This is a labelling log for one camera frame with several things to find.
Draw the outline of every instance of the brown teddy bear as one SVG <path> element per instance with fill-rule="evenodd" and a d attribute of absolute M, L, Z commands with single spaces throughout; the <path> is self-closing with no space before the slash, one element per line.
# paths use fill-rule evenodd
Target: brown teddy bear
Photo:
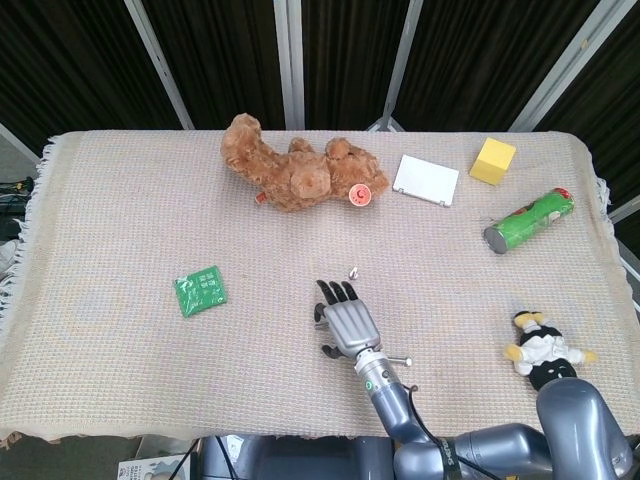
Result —
<path fill-rule="evenodd" d="M 289 153 L 279 154 L 260 135 L 258 120 L 246 113 L 237 115 L 224 134 L 220 152 L 231 170 L 262 187 L 267 201 L 284 212 L 302 210 L 327 198 L 349 200 L 349 192 L 353 194 L 352 187 L 358 184 L 368 187 L 368 191 L 358 188 L 364 188 L 366 195 L 370 192 L 371 198 L 389 186 L 376 157 L 345 138 L 327 143 L 325 154 L 316 153 L 306 140 L 294 138 Z"/>

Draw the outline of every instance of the gray robot arm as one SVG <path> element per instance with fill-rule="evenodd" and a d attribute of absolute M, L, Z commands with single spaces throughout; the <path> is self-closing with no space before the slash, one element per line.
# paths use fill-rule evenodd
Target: gray robot arm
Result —
<path fill-rule="evenodd" d="M 325 346 L 325 353 L 356 361 L 382 425 L 403 444 L 394 459 L 399 480 L 487 478 L 459 464 L 456 456 L 499 477 L 553 472 L 555 480 L 613 480 L 631 468 L 631 449 L 604 399 L 576 378 L 554 380 L 540 391 L 538 415 L 546 438 L 526 425 L 510 424 L 459 435 L 447 441 L 449 451 L 440 448 L 414 416 L 406 389 L 379 351 L 373 318 L 353 287 L 347 282 L 318 285 L 328 305 L 316 306 L 315 319 L 328 326 L 337 343 Z"/>

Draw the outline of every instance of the yellow cube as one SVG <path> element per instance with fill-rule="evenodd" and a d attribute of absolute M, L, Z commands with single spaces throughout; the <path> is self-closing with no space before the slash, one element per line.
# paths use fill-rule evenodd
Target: yellow cube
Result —
<path fill-rule="evenodd" d="M 471 167 L 469 175 L 483 182 L 497 185 L 507 173 L 516 147 L 488 137 Z"/>

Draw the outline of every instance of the metal frame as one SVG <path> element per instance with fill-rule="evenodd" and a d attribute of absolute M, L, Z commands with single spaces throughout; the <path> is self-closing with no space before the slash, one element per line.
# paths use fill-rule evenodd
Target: metal frame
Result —
<path fill-rule="evenodd" d="M 416 34 L 416 27 L 418 26 L 418 20 L 420 19 L 420 12 L 422 12 L 423 3 L 423 0 L 411 0 L 409 2 L 407 15 L 404 18 L 404 27 L 402 27 L 402 37 L 400 38 L 398 51 L 396 53 L 396 61 L 393 64 L 393 72 L 391 73 L 391 80 L 389 81 L 387 98 L 384 102 L 382 117 L 367 128 L 368 131 L 404 132 L 404 128 L 402 128 L 400 124 L 391 117 L 391 114 L 396 108 L 396 101 L 398 100 L 398 94 L 400 93 L 400 87 L 404 78 L 404 71 L 407 68 L 407 61 L 409 60 L 409 53 L 411 53 L 413 37 Z"/>
<path fill-rule="evenodd" d="M 618 240 L 618 249 L 622 266 L 627 271 L 627 281 L 633 291 L 633 305 L 640 320 L 640 305 L 638 304 L 640 302 L 640 260 L 620 240 Z"/>
<path fill-rule="evenodd" d="M 616 208 L 609 214 L 609 219 L 612 223 L 618 223 L 620 220 L 624 220 L 629 215 L 633 215 L 640 210 L 640 195 L 632 198 L 621 207 Z"/>
<path fill-rule="evenodd" d="M 510 132 L 531 132 L 609 37 L 636 0 L 601 0 L 515 119 Z"/>
<path fill-rule="evenodd" d="M 16 137 L 11 131 L 0 123 L 0 135 L 7 139 L 7 141 L 13 145 L 20 153 L 31 160 L 34 164 L 40 163 L 40 157 L 36 155 L 33 150 L 27 147 L 22 141 Z"/>
<path fill-rule="evenodd" d="M 178 86 L 173 79 L 169 64 L 162 52 L 158 37 L 156 37 L 156 33 L 153 30 L 142 0 L 124 0 L 124 4 L 127 6 L 127 10 L 129 10 L 129 15 L 131 15 L 131 19 L 138 30 L 138 35 L 140 35 L 142 43 L 144 43 L 144 47 L 147 49 L 149 58 L 153 62 L 153 66 L 160 77 L 162 86 L 167 92 L 167 96 L 178 116 L 178 120 L 180 120 L 182 128 L 185 130 L 194 130 L 195 127 L 193 126 L 187 107 L 182 101 L 180 90 L 178 90 Z"/>
<path fill-rule="evenodd" d="M 304 130 L 302 0 L 274 0 L 282 104 L 287 130 Z"/>

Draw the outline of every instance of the beige tablecloth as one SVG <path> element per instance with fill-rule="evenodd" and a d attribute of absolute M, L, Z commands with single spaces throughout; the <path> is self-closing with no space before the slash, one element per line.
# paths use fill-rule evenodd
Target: beige tablecloth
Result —
<path fill-rule="evenodd" d="M 495 134 L 518 149 L 499 187 L 467 171 L 486 134 L 343 133 L 390 178 L 403 153 L 461 174 L 449 209 L 395 192 L 366 208 L 257 206 L 222 132 L 69 133 L 46 152 L 3 312 L 0 430 L 196 437 L 383 435 L 347 360 L 313 328 L 314 281 L 354 282 L 438 435 L 539 427 L 536 394 L 502 356 L 512 315 L 553 318 L 626 433 L 640 431 L 640 328 L 584 145 Z M 294 132 L 266 132 L 284 151 Z M 303 132 L 322 148 L 335 134 Z M 484 227 L 553 187 L 576 209 L 507 255 Z M 182 318 L 173 280 L 218 265 L 229 303 Z"/>

